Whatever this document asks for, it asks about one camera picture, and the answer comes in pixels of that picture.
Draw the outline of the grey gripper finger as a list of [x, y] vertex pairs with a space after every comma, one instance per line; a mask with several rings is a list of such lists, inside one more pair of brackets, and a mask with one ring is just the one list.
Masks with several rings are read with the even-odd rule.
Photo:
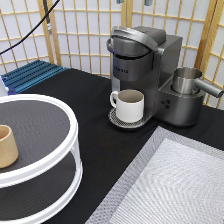
[[151, 6], [153, 3], [153, 0], [144, 0], [144, 5], [145, 6]]

